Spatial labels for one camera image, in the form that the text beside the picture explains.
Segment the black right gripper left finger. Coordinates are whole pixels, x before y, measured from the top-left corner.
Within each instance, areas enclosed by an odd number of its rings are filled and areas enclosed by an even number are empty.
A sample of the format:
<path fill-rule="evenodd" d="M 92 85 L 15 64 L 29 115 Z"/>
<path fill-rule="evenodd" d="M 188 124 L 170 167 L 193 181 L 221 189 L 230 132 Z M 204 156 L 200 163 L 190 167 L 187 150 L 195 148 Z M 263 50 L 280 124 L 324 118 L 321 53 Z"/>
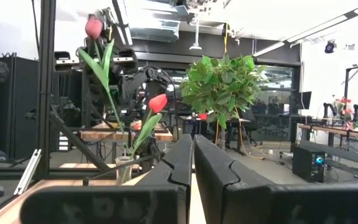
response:
<path fill-rule="evenodd" d="M 21 224 L 188 224 L 193 141 L 182 136 L 133 186 L 53 186 L 29 195 Z"/>

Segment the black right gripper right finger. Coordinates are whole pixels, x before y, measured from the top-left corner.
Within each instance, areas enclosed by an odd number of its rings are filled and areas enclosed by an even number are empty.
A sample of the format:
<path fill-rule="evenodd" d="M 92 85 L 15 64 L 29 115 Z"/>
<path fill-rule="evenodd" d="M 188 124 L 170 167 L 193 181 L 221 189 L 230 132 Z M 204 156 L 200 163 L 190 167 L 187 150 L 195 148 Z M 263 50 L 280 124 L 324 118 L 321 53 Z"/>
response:
<path fill-rule="evenodd" d="M 358 184 L 275 184 L 196 135 L 207 224 L 358 224 Z"/>

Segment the dark maroon tulip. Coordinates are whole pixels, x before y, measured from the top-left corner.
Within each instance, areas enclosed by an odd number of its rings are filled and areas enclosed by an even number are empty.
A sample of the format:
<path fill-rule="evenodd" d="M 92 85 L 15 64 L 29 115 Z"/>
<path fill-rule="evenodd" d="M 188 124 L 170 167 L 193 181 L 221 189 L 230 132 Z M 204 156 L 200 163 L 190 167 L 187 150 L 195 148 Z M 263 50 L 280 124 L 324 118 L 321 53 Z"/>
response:
<path fill-rule="evenodd" d="M 111 40 L 107 45 L 102 45 L 101 34 L 103 32 L 103 23 L 95 15 L 91 15 L 86 22 L 85 32 L 88 36 L 88 46 L 86 49 L 79 48 L 78 54 L 88 70 L 86 77 L 91 98 L 99 104 L 103 104 L 104 109 L 113 111 L 117 119 L 119 132 L 123 133 L 124 127 L 120 122 L 109 86 L 109 76 L 112 71 L 111 65 L 114 63 L 112 54 L 114 41 Z"/>

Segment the smooth clear glass vase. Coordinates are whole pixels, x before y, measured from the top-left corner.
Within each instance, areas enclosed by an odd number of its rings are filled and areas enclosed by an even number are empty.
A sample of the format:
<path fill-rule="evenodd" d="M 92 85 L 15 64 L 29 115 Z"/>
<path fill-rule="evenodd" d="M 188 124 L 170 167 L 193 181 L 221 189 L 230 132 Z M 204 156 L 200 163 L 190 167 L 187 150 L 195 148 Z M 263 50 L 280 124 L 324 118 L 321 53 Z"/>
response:
<path fill-rule="evenodd" d="M 128 162 L 132 162 L 134 159 L 131 156 L 121 156 L 115 158 L 116 166 L 121 166 L 123 164 L 126 164 Z M 116 184 L 122 185 L 125 182 L 131 180 L 131 174 L 132 174 L 132 166 L 125 166 L 122 168 L 116 169 Z"/>

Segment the red tulip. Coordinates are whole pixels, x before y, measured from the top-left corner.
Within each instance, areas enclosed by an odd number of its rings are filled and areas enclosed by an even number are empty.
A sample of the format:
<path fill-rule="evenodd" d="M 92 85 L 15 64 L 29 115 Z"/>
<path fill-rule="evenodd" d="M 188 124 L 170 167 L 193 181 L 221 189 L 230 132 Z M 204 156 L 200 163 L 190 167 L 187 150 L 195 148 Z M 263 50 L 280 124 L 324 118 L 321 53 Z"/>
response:
<path fill-rule="evenodd" d="M 164 109 L 168 102 L 166 94 L 161 94 L 153 97 L 148 103 L 148 114 L 145 121 L 142 123 L 142 127 L 139 135 L 137 136 L 134 145 L 131 158 L 134 159 L 135 155 L 146 154 L 150 152 L 149 145 L 152 142 L 152 133 L 154 128 L 161 120 L 162 115 L 160 112 Z"/>

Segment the black background desk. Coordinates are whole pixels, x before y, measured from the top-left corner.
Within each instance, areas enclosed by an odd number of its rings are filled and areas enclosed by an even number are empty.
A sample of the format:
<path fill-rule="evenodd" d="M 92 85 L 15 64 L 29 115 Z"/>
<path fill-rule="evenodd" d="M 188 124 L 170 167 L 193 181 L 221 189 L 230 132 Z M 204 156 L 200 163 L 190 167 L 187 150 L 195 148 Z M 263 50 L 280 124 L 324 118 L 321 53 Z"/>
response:
<path fill-rule="evenodd" d="M 215 142 L 216 132 L 209 128 L 210 124 L 206 122 L 205 119 L 201 119 L 199 117 L 191 117 L 191 116 L 180 116 L 179 117 L 183 121 L 182 130 L 185 132 L 186 125 L 192 125 L 191 136 L 199 134 L 207 139 Z M 250 121 L 246 119 L 240 119 L 240 121 L 236 119 L 230 119 L 227 123 L 227 130 L 231 129 L 232 133 L 230 134 L 228 142 L 231 142 L 234 135 L 237 133 L 237 147 L 232 147 L 231 149 L 236 151 L 237 153 L 245 156 L 246 154 L 242 151 L 242 143 L 244 139 L 247 139 L 247 134 L 244 131 L 244 125 L 250 124 Z"/>

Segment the hanging ceiling lamp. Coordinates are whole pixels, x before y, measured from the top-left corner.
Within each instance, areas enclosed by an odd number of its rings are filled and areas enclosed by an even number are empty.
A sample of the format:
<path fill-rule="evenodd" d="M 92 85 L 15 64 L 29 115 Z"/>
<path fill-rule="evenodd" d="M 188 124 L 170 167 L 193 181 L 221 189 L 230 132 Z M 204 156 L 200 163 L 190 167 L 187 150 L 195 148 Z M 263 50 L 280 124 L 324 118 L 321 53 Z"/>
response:
<path fill-rule="evenodd" d="M 190 50 L 201 50 L 202 49 L 202 47 L 200 47 L 200 45 L 199 45 L 199 31 L 200 31 L 200 20 L 197 19 L 196 25 L 195 25 L 195 42 L 190 47 Z"/>

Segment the green potted tree black pot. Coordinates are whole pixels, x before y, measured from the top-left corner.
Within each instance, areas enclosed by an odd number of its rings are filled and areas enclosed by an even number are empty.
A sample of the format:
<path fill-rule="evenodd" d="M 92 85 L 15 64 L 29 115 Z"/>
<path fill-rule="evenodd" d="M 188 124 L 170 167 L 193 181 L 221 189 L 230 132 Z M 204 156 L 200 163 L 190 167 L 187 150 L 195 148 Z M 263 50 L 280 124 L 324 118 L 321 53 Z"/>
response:
<path fill-rule="evenodd" d="M 229 148 L 231 119 L 240 120 L 254 104 L 262 84 L 268 81 L 265 65 L 256 65 L 251 55 L 222 59 L 204 56 L 192 63 L 187 79 L 179 86 L 182 102 L 215 124 L 217 144 Z"/>

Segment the black computer tower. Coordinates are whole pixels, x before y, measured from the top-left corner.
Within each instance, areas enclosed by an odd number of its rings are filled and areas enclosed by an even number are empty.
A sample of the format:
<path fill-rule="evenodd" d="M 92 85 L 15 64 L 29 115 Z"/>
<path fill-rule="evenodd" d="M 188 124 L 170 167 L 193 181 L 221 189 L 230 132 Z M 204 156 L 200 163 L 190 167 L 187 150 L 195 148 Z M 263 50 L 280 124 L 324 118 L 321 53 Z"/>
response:
<path fill-rule="evenodd" d="M 292 173 L 307 182 L 324 182 L 325 153 L 293 146 Z"/>

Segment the black cabinet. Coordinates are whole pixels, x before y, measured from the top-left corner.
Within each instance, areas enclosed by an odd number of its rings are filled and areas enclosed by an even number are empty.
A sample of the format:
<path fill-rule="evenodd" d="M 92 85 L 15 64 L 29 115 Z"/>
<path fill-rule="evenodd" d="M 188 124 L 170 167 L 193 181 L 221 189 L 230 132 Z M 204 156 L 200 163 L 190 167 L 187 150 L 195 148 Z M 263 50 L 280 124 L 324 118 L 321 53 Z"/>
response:
<path fill-rule="evenodd" d="M 11 74 L 0 84 L 0 150 L 22 159 L 35 149 L 36 122 L 25 115 L 37 106 L 39 63 L 20 57 L 0 57 Z"/>

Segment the black monitor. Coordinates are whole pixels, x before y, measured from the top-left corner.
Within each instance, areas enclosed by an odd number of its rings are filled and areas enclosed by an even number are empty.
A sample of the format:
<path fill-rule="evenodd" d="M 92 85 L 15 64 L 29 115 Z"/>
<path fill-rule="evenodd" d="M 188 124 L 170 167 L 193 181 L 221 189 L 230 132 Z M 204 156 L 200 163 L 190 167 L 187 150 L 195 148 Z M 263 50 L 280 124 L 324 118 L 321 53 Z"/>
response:
<path fill-rule="evenodd" d="M 300 109 L 301 110 L 308 110 L 310 107 L 310 101 L 311 101 L 311 92 L 301 92 L 300 93 Z"/>

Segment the background flower bouquet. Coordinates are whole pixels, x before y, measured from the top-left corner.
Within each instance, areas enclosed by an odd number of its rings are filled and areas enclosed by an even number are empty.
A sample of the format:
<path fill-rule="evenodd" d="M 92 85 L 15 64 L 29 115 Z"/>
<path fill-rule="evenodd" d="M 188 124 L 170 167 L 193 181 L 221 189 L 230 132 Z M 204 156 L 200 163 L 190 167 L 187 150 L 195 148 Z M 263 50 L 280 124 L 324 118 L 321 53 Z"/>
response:
<path fill-rule="evenodd" d="M 335 107 L 337 109 L 337 114 L 342 121 L 343 128 L 346 131 L 351 130 L 353 128 L 353 110 L 351 108 L 351 100 L 346 97 L 336 99 Z"/>

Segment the silver aluminium extrusion piece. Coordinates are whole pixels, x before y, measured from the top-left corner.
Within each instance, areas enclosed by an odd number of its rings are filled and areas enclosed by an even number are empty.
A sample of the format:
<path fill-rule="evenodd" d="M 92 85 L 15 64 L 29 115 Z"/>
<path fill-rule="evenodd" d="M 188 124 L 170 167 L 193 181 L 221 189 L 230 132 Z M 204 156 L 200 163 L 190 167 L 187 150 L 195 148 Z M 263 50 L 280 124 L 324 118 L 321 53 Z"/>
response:
<path fill-rule="evenodd" d="M 28 189 L 41 157 L 42 150 L 36 149 L 23 172 L 23 175 L 14 191 L 14 195 L 22 195 Z"/>

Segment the black spotlight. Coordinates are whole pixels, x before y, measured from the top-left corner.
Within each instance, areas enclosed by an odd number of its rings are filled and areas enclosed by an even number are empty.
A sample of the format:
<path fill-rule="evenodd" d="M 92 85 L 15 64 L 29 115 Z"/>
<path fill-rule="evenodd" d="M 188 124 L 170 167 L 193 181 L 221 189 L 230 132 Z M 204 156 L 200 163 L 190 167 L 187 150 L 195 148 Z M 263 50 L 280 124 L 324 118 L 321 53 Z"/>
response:
<path fill-rule="evenodd" d="M 329 41 L 327 41 L 327 44 L 324 48 L 324 52 L 326 54 L 331 54 L 334 52 L 335 48 L 336 48 L 335 40 L 329 40 Z"/>

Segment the black aluminium rig frame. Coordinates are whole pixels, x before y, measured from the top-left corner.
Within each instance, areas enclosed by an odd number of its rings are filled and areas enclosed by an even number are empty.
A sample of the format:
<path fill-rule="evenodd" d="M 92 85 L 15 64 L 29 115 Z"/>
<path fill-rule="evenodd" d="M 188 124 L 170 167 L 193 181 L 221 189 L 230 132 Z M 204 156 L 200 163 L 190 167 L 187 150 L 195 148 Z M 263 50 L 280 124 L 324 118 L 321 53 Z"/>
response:
<path fill-rule="evenodd" d="M 41 0 L 40 3 L 40 45 L 39 45 L 39 93 L 36 109 L 35 149 L 42 150 L 42 157 L 32 180 L 42 179 L 84 179 L 110 169 L 98 159 L 86 145 L 73 134 L 72 130 L 60 120 L 52 99 L 52 75 L 55 71 L 54 38 L 55 38 L 56 0 Z M 96 168 L 64 169 L 50 168 L 50 128 L 55 126 L 79 149 Z M 0 180 L 20 179 L 25 168 L 0 168 Z M 116 171 L 98 179 L 115 179 Z"/>

